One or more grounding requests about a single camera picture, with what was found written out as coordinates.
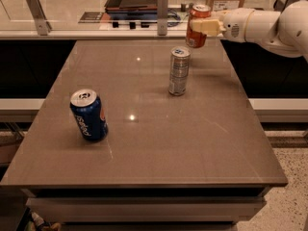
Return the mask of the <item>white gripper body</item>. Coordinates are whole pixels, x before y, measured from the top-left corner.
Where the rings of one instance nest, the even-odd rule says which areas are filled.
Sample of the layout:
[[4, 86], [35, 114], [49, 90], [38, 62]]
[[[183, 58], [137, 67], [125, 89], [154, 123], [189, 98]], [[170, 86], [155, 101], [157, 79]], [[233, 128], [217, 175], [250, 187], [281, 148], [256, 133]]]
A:
[[253, 12], [253, 9], [238, 8], [227, 13], [223, 18], [223, 36], [230, 41], [245, 42], [245, 29]]

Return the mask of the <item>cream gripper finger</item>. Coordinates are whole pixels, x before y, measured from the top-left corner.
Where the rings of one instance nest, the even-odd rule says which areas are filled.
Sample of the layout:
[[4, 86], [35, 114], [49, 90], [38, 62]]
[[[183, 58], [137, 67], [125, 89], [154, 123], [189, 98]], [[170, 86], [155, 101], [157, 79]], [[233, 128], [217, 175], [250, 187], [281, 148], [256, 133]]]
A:
[[228, 11], [211, 12], [211, 18], [217, 20], [223, 20], [227, 14]]
[[194, 32], [216, 37], [225, 31], [223, 23], [218, 19], [193, 19], [190, 27]]

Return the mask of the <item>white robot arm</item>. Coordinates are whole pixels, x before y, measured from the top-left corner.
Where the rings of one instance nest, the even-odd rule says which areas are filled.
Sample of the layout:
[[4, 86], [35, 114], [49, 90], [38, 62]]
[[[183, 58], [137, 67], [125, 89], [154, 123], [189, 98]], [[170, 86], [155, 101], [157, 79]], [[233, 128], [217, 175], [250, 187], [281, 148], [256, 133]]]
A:
[[283, 12], [238, 8], [212, 13], [189, 23], [194, 32], [223, 35], [234, 42], [255, 43], [276, 55], [308, 61], [308, 2], [300, 0]]

